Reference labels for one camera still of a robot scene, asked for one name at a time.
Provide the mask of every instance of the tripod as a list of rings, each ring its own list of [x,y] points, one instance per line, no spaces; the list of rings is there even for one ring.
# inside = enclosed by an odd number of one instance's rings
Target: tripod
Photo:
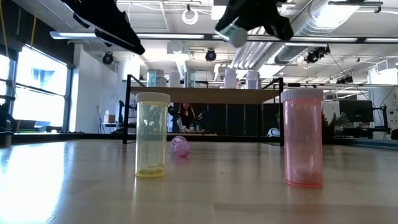
[[[102,118],[101,118],[99,106],[97,106],[97,112],[98,112],[98,119],[99,119],[98,134],[105,134],[105,129],[104,129],[104,126],[102,125]]]

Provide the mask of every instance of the window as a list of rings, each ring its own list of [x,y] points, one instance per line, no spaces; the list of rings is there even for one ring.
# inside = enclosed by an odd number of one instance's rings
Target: window
[[[30,47],[23,47],[19,53],[17,83],[41,88],[64,95],[68,68]]]
[[[65,100],[62,96],[38,93],[25,88],[16,88],[14,119],[48,121],[51,126],[62,126]]]
[[[0,78],[3,80],[8,79],[10,60],[3,55],[0,55]],[[6,82],[0,81],[0,95],[5,95],[7,91]],[[3,104],[5,99],[0,99],[0,104]]]
[[[9,65],[10,60],[6,56],[0,55],[0,78],[8,79]]]
[[[7,90],[6,82],[0,81],[0,95],[5,95]],[[0,99],[0,105],[3,104],[6,100]]]
[[[13,117],[63,126],[67,73],[65,64],[23,47],[17,65]]]

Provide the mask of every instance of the computer monitor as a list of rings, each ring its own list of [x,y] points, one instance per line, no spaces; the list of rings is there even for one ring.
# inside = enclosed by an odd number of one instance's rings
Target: computer monitor
[[[340,113],[351,122],[373,122],[373,104],[368,100],[340,100]]]

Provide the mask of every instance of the wall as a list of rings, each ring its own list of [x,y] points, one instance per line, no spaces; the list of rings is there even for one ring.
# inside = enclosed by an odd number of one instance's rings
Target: wall
[[[103,119],[106,110],[116,114],[120,96],[117,90],[117,74],[75,45],[70,131],[97,133],[100,124],[98,109]]]

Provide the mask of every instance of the spotlight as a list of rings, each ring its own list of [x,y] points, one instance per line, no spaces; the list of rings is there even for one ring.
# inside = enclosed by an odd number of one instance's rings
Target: spotlight
[[[317,47],[314,51],[309,52],[304,60],[307,63],[316,63],[317,61],[325,57],[326,54],[329,53],[330,53],[329,45],[327,47]]]
[[[112,52],[106,52],[105,56],[102,58],[102,62],[104,62],[105,65],[110,65],[113,62],[113,53]]]
[[[212,61],[216,60],[217,54],[214,51],[214,49],[208,49],[205,58],[206,58],[206,61],[208,61],[208,62],[212,62]]]
[[[336,84],[347,84],[347,83],[353,83],[353,77],[352,76],[346,76],[344,78],[338,79]]]

